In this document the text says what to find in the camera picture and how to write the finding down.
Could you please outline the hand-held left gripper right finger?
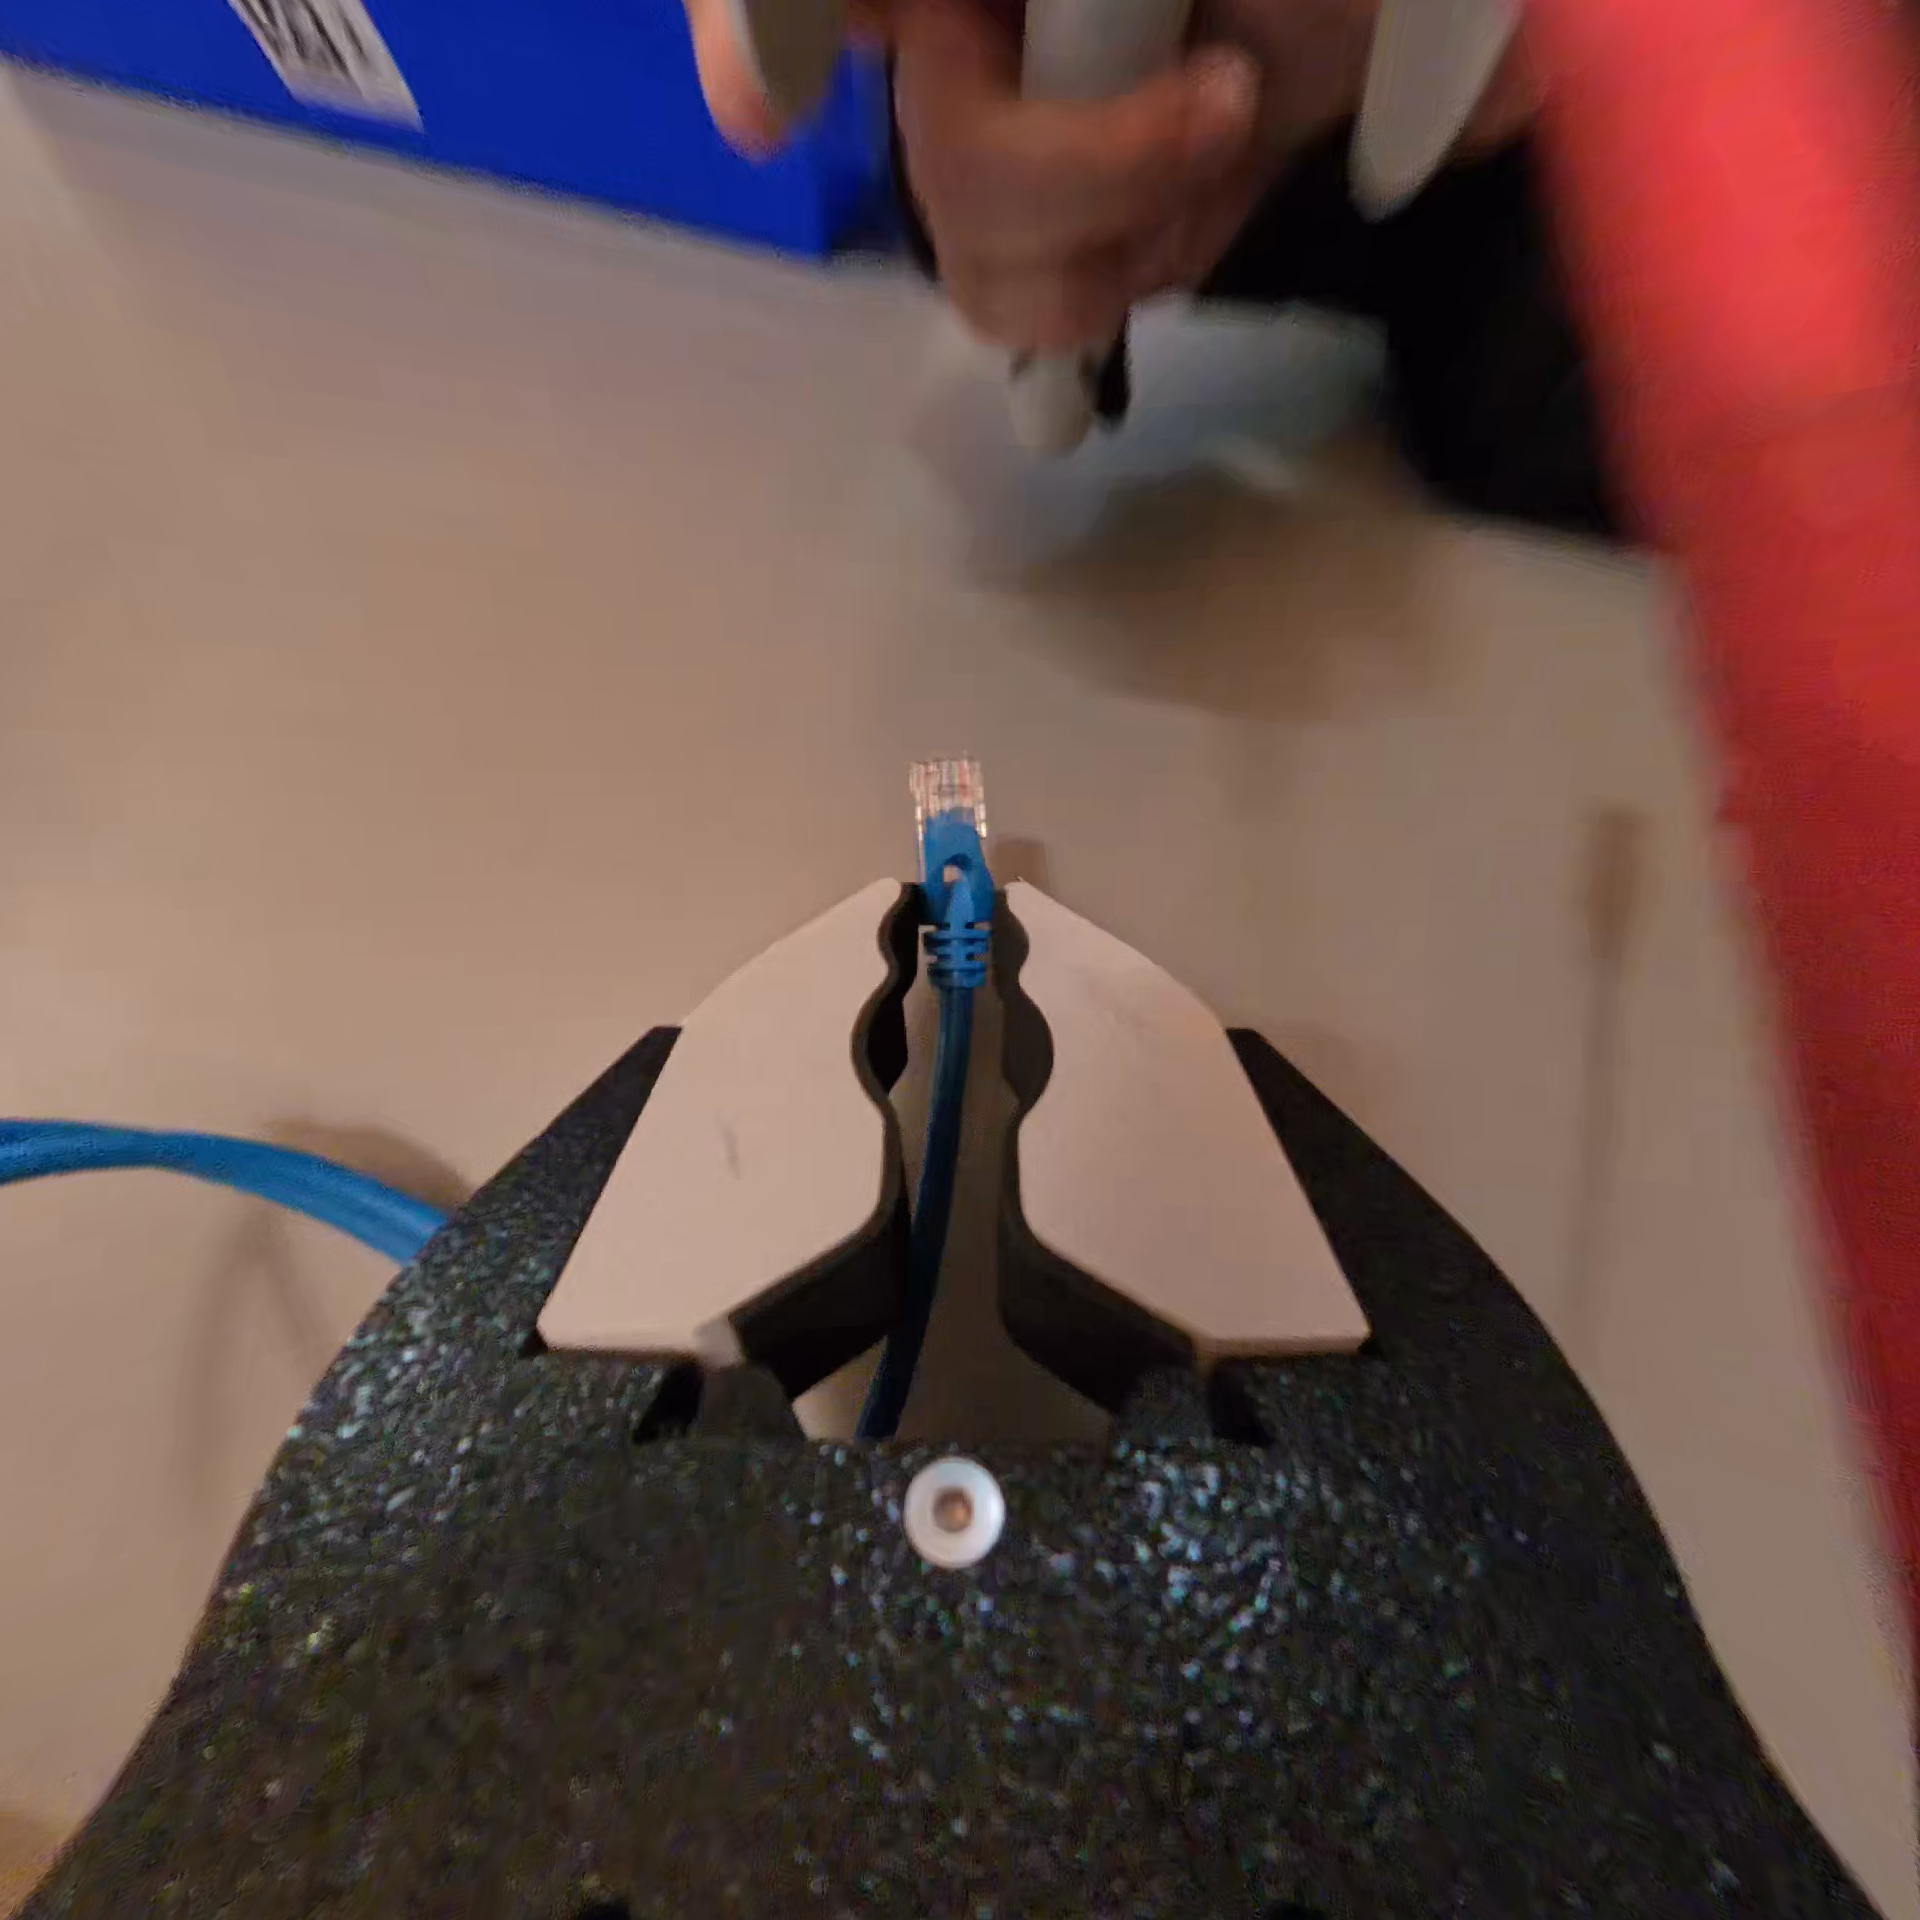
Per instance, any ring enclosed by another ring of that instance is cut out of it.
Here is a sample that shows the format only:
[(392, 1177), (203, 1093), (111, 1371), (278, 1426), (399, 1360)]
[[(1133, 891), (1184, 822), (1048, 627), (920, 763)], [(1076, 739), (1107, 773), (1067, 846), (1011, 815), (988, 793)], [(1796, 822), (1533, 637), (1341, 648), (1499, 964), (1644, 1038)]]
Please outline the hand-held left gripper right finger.
[(1360, 1353), (1361, 1300), (1198, 992), (1028, 880), (993, 969), (995, 1300), (1019, 1353), (1107, 1414), (1160, 1375)]

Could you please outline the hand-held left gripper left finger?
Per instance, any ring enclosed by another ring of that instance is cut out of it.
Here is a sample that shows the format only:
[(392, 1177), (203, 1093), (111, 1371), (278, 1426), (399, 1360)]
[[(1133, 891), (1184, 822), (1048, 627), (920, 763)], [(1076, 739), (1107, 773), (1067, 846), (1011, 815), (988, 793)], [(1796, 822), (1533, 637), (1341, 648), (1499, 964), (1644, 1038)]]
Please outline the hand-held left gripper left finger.
[(757, 1368), (800, 1398), (881, 1343), (917, 934), (917, 888), (871, 880), (689, 1011), (540, 1309), (545, 1350)]

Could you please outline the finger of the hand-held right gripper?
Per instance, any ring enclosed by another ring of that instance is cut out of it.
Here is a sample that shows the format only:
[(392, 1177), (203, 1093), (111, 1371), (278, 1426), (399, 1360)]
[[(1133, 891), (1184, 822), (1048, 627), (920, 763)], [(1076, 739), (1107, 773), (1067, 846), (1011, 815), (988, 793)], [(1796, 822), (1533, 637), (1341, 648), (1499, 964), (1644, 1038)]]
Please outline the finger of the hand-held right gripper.
[(731, 3), (742, 58), (777, 131), (827, 100), (849, 39), (849, 3)]
[(1441, 168), (1512, 52), (1522, 4), (1380, 3), (1347, 150), (1352, 205), (1394, 219)]

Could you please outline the person's right forearm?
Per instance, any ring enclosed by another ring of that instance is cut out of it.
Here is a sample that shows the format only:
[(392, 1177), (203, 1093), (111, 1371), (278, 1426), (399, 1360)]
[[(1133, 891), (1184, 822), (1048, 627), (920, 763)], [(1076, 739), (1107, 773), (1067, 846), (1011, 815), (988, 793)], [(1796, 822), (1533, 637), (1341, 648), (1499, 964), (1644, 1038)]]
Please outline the person's right forearm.
[(1352, 133), (1289, 156), (1200, 297), (1371, 325), (1400, 454), (1439, 502), (1622, 542), (1529, 133), (1449, 158), (1380, 219), (1350, 195)]

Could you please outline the grey desk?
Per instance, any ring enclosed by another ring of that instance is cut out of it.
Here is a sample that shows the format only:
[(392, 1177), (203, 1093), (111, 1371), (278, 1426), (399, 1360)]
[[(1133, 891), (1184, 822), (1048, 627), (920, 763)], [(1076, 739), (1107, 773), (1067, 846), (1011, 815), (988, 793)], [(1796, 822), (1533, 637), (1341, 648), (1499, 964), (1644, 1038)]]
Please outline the grey desk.
[(951, 549), (941, 310), (3, 75), (3, 1112), (455, 1199), (909, 865), (1266, 1035), (1593, 1392), (1761, 1737), (1915, 1916), (1898, 1611), (1667, 593), (1328, 445), (1340, 341), (1160, 326), (1251, 421), (1061, 584)]

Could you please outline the person's right hand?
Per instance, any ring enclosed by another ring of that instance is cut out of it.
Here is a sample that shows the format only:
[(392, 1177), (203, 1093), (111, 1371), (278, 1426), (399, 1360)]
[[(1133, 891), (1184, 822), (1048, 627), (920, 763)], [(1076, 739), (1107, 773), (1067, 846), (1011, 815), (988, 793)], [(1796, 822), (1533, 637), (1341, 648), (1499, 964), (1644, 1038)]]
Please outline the person's right hand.
[(1274, 39), (1211, 4), (1135, 90), (1023, 90), (1028, 4), (849, 4), (892, 72), (908, 199), (972, 335), (1011, 355), (1109, 341), (1129, 310), (1211, 272), (1274, 165)]

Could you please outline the blue plastic bin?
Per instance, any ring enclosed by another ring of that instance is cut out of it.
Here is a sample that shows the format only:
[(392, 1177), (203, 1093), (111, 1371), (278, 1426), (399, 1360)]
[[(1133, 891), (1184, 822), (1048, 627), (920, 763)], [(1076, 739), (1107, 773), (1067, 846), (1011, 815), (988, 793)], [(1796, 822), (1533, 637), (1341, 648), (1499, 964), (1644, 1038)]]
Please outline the blue plastic bin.
[(714, 131), (677, 4), (6, 3), (3, 61), (805, 260), (899, 236), (881, 72), (767, 161)]

